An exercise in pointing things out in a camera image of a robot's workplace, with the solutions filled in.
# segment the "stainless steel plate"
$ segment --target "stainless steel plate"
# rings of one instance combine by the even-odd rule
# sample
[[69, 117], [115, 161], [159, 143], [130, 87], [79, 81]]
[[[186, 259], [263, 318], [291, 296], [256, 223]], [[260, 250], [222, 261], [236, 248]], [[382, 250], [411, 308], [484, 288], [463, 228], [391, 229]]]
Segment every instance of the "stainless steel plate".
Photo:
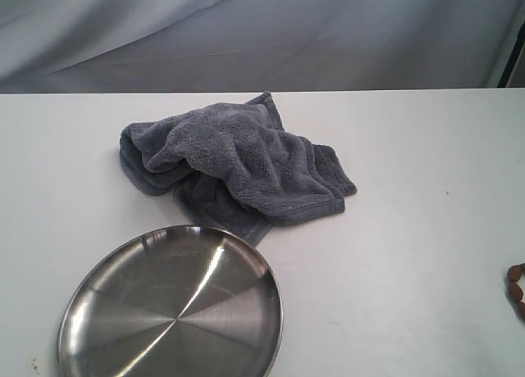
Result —
[[133, 239], [86, 277], [66, 310], [67, 377], [267, 375], [281, 340], [279, 291], [263, 257], [219, 229]]

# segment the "white backdrop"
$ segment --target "white backdrop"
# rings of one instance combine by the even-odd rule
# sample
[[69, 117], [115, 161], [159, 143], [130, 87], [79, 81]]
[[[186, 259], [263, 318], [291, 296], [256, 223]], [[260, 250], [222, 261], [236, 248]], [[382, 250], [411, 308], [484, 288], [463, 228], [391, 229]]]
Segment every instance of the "white backdrop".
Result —
[[[90, 0], [83, 3], [89, 23], [63, 19], [64, 13], [62, 35], [49, 39], [57, 0], [48, 1], [38, 10], [35, 37], [20, 53], [19, 41], [6, 38], [5, 31], [20, 33], [28, 26], [5, 18], [0, 22], [0, 90], [476, 88], [486, 85], [502, 39], [523, 3], [103, 0], [100, 7]], [[214, 5], [203, 10], [209, 4]]]

